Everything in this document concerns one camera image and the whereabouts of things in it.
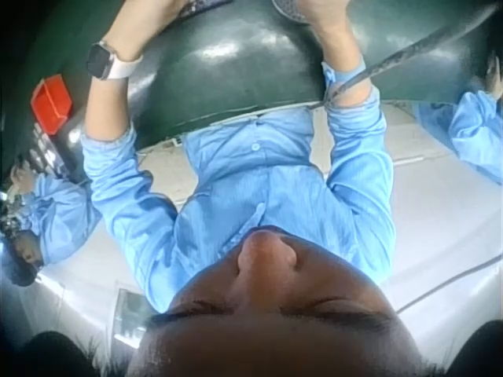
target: light blue long-sleeve shirt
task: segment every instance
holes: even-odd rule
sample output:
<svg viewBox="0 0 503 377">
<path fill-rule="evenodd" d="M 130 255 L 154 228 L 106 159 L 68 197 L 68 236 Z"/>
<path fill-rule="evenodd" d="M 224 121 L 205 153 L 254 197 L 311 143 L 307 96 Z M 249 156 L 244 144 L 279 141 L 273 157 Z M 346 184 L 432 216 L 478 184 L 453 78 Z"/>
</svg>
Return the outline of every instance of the light blue long-sleeve shirt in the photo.
<svg viewBox="0 0 503 377">
<path fill-rule="evenodd" d="M 88 191 L 66 179 L 39 174 L 17 213 L 22 229 L 39 237 L 44 265 L 72 256 L 101 219 Z"/>
<path fill-rule="evenodd" d="M 416 104 L 415 116 L 435 139 L 501 185 L 503 118 L 489 94 L 466 93 L 459 105 Z"/>
<path fill-rule="evenodd" d="M 350 74 L 324 65 L 327 83 Z M 327 108 L 336 139 L 325 180 L 310 163 L 307 108 L 271 112 L 188 134 L 184 147 L 199 178 L 180 213 L 150 192 L 138 169 L 136 134 L 112 143 L 83 138 L 93 203 L 119 242 L 147 299 L 159 312 L 195 274 L 250 229 L 276 225 L 339 255 L 376 282 L 387 277 L 395 245 L 393 167 L 384 151 L 386 120 L 376 88 L 354 108 Z"/>
</svg>

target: red box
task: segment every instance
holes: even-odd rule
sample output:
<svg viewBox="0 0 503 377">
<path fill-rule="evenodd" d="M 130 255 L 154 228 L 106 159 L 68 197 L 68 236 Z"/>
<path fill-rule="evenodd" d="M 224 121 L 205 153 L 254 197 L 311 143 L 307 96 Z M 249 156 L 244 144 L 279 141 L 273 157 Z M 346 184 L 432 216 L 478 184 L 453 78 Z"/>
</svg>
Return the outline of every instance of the red box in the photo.
<svg viewBox="0 0 503 377">
<path fill-rule="evenodd" d="M 31 109 L 44 132 L 55 135 L 72 109 L 72 99 L 61 75 L 42 79 L 31 96 Z"/>
</svg>

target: cable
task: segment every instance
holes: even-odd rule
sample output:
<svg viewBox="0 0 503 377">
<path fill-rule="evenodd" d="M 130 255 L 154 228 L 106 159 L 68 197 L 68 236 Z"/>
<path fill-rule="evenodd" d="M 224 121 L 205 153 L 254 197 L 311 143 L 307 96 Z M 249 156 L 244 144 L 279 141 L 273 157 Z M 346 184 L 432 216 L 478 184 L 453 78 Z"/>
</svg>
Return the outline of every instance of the cable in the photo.
<svg viewBox="0 0 503 377">
<path fill-rule="evenodd" d="M 492 265 L 501 262 L 501 255 L 498 255 L 495 258 L 490 259 L 487 262 L 484 262 L 480 265 L 476 265 L 475 267 L 472 267 L 471 269 L 467 269 L 466 271 L 457 274 L 456 276 L 451 277 L 450 279 L 444 281 L 440 285 L 436 286 L 435 288 L 431 289 L 430 291 L 426 292 L 425 294 L 419 296 L 418 298 L 414 299 L 413 301 L 409 302 L 408 304 L 404 305 L 402 308 L 398 309 L 396 311 L 397 314 L 401 314 L 405 312 L 407 309 L 409 309 L 411 306 L 416 305 L 418 302 L 423 301 L 425 298 L 433 295 L 435 292 L 440 291 L 441 289 L 447 287 L 448 285 L 451 285 L 452 283 L 457 282 L 459 279 L 463 279 L 466 276 L 472 275 L 473 273 L 477 273 L 478 271 L 485 269 L 487 267 L 491 267 Z"/>
<path fill-rule="evenodd" d="M 327 98 L 325 98 L 325 102 L 333 101 L 340 94 L 346 92 L 365 79 L 371 79 L 372 77 L 380 75 L 381 73 L 401 65 L 414 57 L 424 53 L 429 53 L 444 43 L 452 42 L 465 36 L 493 16 L 500 8 L 501 5 L 498 2 L 486 5 L 455 25 L 443 27 L 421 39 L 419 42 L 416 42 L 405 49 L 401 49 L 397 53 L 394 53 L 390 57 L 384 59 L 382 62 L 374 64 L 372 67 L 365 69 L 363 72 L 344 83 L 341 87 L 329 94 Z"/>
</svg>

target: dark green panel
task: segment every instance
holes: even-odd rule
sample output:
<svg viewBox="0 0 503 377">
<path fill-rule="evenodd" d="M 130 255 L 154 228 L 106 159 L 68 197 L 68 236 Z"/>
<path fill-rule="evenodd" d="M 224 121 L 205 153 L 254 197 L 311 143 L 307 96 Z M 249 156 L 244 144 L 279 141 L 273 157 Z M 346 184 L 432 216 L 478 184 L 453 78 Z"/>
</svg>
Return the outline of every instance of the dark green panel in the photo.
<svg viewBox="0 0 503 377">
<path fill-rule="evenodd" d="M 42 27 L 10 97 L 2 172 L 29 142 L 31 91 L 41 77 L 62 73 L 82 122 L 90 79 L 84 61 L 108 29 L 118 0 L 64 0 Z M 476 0 L 355 0 L 351 19 L 369 64 L 473 12 Z M 384 100 L 456 101 L 474 74 L 484 72 L 486 30 L 377 77 Z M 293 24 L 270 0 L 233 4 L 172 25 L 152 41 L 130 81 L 130 106 L 139 146 L 209 123 L 284 104 L 319 101 L 321 51 L 308 27 Z M 79 154 L 78 146 L 70 152 Z"/>
</svg>

